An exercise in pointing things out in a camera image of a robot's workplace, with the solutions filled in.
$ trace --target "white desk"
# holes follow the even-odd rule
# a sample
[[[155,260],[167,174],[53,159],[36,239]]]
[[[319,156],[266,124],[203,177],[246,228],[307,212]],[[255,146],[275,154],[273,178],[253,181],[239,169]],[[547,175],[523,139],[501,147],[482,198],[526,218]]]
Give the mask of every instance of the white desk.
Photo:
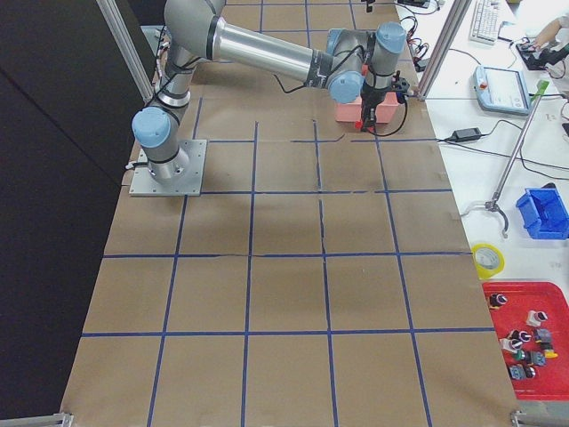
[[[418,16],[419,27],[416,36],[434,46],[451,3],[452,1],[448,1],[440,12],[433,15]],[[509,44],[500,40],[496,45],[489,46],[468,39],[472,6],[454,39],[453,48],[473,54],[484,65],[506,68],[514,60],[513,55],[517,56],[515,48],[510,50]],[[402,17],[409,14],[402,8],[398,9]],[[501,11],[504,20],[514,20],[505,2]],[[426,100],[437,138],[446,138],[455,129],[468,127],[478,127],[483,133],[487,133],[501,118],[523,125],[524,117],[491,113],[479,108],[471,79],[476,65],[467,55],[452,51],[447,53],[445,63]],[[511,68],[523,70],[530,92],[535,90],[539,79],[549,79],[547,73],[528,71],[519,58]],[[556,92],[555,86],[550,84],[548,93]],[[542,163],[569,166],[569,138],[561,127],[564,120],[559,115],[564,103],[565,100],[559,98],[546,98],[541,101],[525,138],[524,157]],[[513,126],[501,124],[491,136],[470,146],[509,155],[517,141],[518,132]],[[445,144],[441,144],[441,152],[460,211],[464,211],[473,201],[486,201],[491,198],[507,158],[481,155]],[[569,178],[567,171],[536,165],[530,167],[550,175]],[[493,279],[551,281],[563,290],[565,298],[569,300],[569,240],[530,238],[523,228],[521,214],[516,208],[516,202],[524,194],[525,188],[539,188],[548,182],[557,185],[567,207],[569,181],[551,180],[526,171],[521,162],[515,163],[500,199],[500,206],[510,221],[508,238],[501,236],[502,219],[496,213],[475,211],[463,217],[462,223],[471,246],[486,242],[498,247],[504,254],[504,271]]]

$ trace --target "work surface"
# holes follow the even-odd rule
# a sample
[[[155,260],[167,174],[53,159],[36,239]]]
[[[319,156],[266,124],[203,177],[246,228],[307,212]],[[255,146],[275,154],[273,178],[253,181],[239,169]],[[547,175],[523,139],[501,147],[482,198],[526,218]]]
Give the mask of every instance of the work surface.
[[[224,16],[318,48],[328,28],[397,20],[320,2]],[[62,410],[79,426],[509,425],[426,105],[376,140],[336,124],[326,92],[284,95],[261,71],[201,64],[192,87],[181,131],[210,140],[204,193],[133,198],[126,178]]]

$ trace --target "blue joint cap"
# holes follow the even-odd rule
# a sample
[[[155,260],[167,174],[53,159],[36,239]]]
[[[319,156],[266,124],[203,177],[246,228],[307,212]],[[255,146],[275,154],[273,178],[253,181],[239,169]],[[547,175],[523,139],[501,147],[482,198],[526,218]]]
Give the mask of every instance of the blue joint cap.
[[[159,147],[170,135],[170,118],[158,107],[147,107],[132,119],[132,131],[145,149]]]
[[[344,71],[336,76],[328,86],[333,100],[340,104],[354,101],[362,90],[364,76],[357,71]]]
[[[375,32],[377,42],[392,53],[401,53],[405,47],[407,33],[396,22],[381,24]]]
[[[336,45],[338,44],[338,39],[343,29],[340,28],[330,28],[328,30],[328,41],[326,42],[326,53],[333,54]]]

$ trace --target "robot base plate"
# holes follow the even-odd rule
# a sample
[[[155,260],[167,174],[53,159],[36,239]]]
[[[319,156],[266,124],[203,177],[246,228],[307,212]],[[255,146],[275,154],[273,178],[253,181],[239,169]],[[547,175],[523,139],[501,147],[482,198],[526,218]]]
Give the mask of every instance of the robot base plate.
[[[199,196],[204,177],[207,140],[180,142],[180,148],[188,153],[189,165],[186,172],[169,181],[157,181],[146,166],[134,169],[129,194],[134,197]],[[146,163],[147,157],[141,149],[137,162]]]

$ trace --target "blue plastic bin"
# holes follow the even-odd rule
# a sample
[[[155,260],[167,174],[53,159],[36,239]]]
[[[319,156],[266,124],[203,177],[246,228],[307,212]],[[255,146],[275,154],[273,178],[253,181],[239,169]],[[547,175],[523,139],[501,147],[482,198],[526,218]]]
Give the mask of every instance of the blue plastic bin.
[[[569,237],[569,214],[557,189],[525,189],[516,207],[532,238],[563,240]]]

